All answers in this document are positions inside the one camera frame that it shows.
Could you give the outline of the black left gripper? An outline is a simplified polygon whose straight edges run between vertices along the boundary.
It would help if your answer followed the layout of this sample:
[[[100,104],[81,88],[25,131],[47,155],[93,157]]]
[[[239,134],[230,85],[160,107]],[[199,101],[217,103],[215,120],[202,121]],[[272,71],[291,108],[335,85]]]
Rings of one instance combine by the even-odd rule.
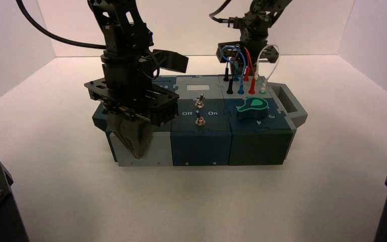
[[[110,129],[134,158],[146,153],[154,126],[161,126],[178,116],[179,95],[155,83],[139,93],[107,87],[104,78],[84,84],[89,96],[99,100],[108,112]]]

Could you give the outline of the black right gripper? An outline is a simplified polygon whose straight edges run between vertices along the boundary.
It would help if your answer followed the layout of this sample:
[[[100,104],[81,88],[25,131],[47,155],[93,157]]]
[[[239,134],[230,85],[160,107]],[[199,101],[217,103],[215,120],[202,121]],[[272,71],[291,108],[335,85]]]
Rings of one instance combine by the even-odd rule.
[[[250,58],[252,63],[255,65],[257,63],[257,60],[265,61],[269,63],[275,63],[276,60],[279,57],[279,52],[276,50],[273,46],[267,46],[266,44],[253,44],[253,45],[247,45],[243,44],[241,41],[233,41],[233,42],[223,42],[218,43],[218,47],[216,50],[216,57],[218,58],[220,63],[226,62],[226,59],[222,57],[222,54],[225,57],[235,57],[236,61],[239,63],[243,63],[241,54],[237,52],[237,50],[234,50],[232,48],[226,49],[222,51],[222,49],[226,46],[235,46],[238,45],[241,53],[244,55],[244,59],[247,62],[247,54],[245,52],[245,47],[249,51]]]

